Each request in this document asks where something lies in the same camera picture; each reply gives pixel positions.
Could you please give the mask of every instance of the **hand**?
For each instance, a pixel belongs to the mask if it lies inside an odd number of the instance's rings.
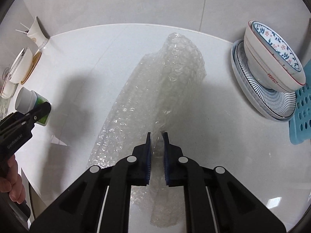
[[[0,177],[0,192],[9,193],[12,201],[18,204],[23,203],[26,198],[25,188],[21,181],[21,176],[18,174],[17,161],[15,160],[15,155],[13,155],[8,161],[9,173],[7,178]]]

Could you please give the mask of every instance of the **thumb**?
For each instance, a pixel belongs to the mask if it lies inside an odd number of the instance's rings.
[[[12,189],[12,186],[10,182],[5,178],[0,177],[0,192],[7,193],[7,192],[10,192],[11,189]]]

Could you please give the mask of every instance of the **tabletop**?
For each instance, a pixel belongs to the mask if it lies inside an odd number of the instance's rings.
[[[52,104],[46,127],[16,158],[42,200],[51,204],[86,169],[102,125],[143,55],[177,32],[201,51],[207,76],[188,116],[169,131],[170,143],[201,166],[221,165],[291,229],[311,198],[311,144],[290,143],[288,123],[264,118],[240,89],[231,68],[232,43],[201,32],[147,24],[113,24],[51,37],[24,86]],[[18,85],[10,106],[14,112]],[[130,207],[129,232],[185,232],[150,224]]]

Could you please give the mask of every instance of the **gray tile wall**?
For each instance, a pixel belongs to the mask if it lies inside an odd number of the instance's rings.
[[[247,22],[255,19],[275,29],[297,53],[311,17],[302,0],[16,0],[0,26],[0,67],[11,64],[21,47],[33,46],[14,29],[36,15],[50,36],[101,24],[154,23],[231,42],[242,38]],[[310,48],[300,58],[310,59]]]

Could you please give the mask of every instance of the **clear plastic bubble wrap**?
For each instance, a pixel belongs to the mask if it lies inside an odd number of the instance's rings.
[[[92,150],[88,167],[114,165],[131,155],[151,131],[153,157],[147,187],[132,187],[131,202],[168,227],[184,214],[183,188],[165,185],[161,133],[186,114],[197,84],[206,76],[203,57],[185,36],[172,33],[163,47],[145,55],[120,92]]]

